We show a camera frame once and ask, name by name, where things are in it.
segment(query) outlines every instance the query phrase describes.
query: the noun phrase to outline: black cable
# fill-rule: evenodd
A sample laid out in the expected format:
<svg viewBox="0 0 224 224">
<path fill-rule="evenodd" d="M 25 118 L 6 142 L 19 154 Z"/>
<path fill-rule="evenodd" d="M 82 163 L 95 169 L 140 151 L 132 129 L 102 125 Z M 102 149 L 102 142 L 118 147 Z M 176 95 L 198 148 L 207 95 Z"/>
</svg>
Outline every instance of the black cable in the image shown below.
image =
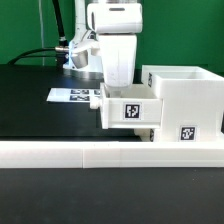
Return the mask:
<svg viewBox="0 0 224 224">
<path fill-rule="evenodd" d="M 57 26 L 58 26 L 59 45 L 66 47 L 68 46 L 68 41 L 65 38 L 65 32 L 64 32 L 59 2 L 58 0 L 52 0 L 52 2 L 54 5 L 54 12 L 55 12 Z"/>
<path fill-rule="evenodd" d="M 21 56 L 21 57 L 17 57 L 14 60 L 13 64 L 15 64 L 17 61 L 19 61 L 20 59 L 23 59 L 23 58 L 55 58 L 55 55 L 27 55 L 27 56 Z"/>
<path fill-rule="evenodd" d="M 20 54 L 19 56 L 17 56 L 16 58 L 13 58 L 12 60 L 10 60 L 7 64 L 14 65 L 18 60 L 20 60 L 21 58 L 24 58 L 27 55 L 38 53 L 38 52 L 46 52 L 46 51 L 55 51 L 55 48 L 54 47 L 39 48 L 39 49 L 31 50 L 31 51 L 26 51 L 26 52 Z"/>
</svg>

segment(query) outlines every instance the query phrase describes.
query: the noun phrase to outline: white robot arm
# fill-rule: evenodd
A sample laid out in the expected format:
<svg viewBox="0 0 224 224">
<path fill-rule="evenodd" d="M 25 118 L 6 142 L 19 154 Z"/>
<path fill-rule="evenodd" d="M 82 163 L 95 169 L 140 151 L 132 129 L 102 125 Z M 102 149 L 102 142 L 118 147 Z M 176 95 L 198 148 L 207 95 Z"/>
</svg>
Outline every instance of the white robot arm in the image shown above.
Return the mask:
<svg viewBox="0 0 224 224">
<path fill-rule="evenodd" d="M 85 0 L 75 1 L 75 36 L 69 43 L 69 60 L 63 68 L 66 74 L 77 71 L 102 73 L 101 58 L 98 56 L 95 33 L 86 28 Z"/>
<path fill-rule="evenodd" d="M 118 96 L 133 82 L 142 6 L 133 0 L 93 0 L 87 12 L 88 25 L 99 39 L 105 87 L 111 96 Z"/>
</svg>

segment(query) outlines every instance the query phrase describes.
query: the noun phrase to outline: paper sheet with markers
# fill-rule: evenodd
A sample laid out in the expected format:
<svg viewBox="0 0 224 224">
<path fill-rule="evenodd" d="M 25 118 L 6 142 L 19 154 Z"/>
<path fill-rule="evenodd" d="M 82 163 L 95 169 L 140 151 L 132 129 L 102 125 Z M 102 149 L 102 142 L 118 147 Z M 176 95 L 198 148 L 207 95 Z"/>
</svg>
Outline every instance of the paper sheet with markers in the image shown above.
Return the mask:
<svg viewBox="0 0 224 224">
<path fill-rule="evenodd" d="M 88 103 L 91 97 L 100 97 L 99 89 L 64 89 L 52 88 L 48 95 L 49 102 Z"/>
</svg>

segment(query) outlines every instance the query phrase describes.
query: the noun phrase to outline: black tabletop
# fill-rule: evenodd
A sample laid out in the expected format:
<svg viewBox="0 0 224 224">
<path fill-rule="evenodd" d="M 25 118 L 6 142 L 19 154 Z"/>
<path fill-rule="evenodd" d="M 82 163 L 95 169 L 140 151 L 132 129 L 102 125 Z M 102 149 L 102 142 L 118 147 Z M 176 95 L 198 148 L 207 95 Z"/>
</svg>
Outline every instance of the black tabletop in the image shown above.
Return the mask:
<svg viewBox="0 0 224 224">
<path fill-rule="evenodd" d="M 66 76 L 62 69 L 0 66 L 0 139 L 139 141 L 131 129 L 101 128 L 89 103 L 50 103 L 51 88 L 99 89 L 102 80 Z"/>
<path fill-rule="evenodd" d="M 1 139 L 138 140 L 131 130 L 102 130 L 99 111 L 85 104 L 47 103 L 52 87 L 98 88 L 99 80 L 0 66 Z M 222 224 L 224 169 L 0 169 L 0 223 Z"/>
</svg>

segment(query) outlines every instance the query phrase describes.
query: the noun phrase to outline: green background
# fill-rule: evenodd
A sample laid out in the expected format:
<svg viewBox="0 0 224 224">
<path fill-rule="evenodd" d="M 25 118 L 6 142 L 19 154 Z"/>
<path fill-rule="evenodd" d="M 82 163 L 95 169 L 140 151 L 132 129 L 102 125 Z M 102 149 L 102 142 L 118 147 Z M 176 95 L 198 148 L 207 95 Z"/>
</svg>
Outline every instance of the green background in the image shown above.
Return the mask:
<svg viewBox="0 0 224 224">
<path fill-rule="evenodd" d="M 74 1 L 60 0 L 66 37 L 74 35 Z M 38 0 L 1 1 L 0 63 L 41 47 Z M 136 68 L 145 65 L 198 65 L 224 72 L 223 0 L 144 0 L 143 32 L 138 34 Z M 51 0 L 42 0 L 44 42 L 58 45 Z M 20 64 L 42 64 L 23 59 Z M 54 65 L 53 59 L 46 64 Z"/>
</svg>

